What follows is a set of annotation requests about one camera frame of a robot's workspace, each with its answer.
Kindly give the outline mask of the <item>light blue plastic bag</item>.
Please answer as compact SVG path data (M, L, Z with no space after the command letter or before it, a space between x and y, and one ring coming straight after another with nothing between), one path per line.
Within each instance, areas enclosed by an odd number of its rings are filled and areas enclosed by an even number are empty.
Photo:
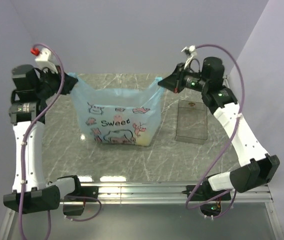
M162 121L162 77L144 90L94 89L77 80L69 95L83 134L105 144L150 145Z

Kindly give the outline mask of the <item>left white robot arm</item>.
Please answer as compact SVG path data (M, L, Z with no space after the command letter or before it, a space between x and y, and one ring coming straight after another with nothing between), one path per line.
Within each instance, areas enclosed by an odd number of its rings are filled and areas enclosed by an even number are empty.
M59 177L47 183L43 174L42 140L47 100L58 93L67 95L77 79L64 73L30 64L12 69L15 89L11 93L9 117L16 143L16 167L12 191L3 204L21 214L56 210L65 197L79 200L83 189L77 175Z

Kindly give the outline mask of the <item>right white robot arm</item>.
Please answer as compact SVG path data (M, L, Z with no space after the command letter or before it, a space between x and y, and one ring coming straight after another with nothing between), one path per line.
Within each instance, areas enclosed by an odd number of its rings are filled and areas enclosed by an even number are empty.
M239 168L208 176L197 187L205 200L213 200L228 190L244 193L266 185L280 165L279 158L267 152L246 122L237 98L224 85L224 71L220 58L207 57L199 72L179 63L172 74L158 82L175 94L185 88L200 92L203 103L221 124L237 154Z

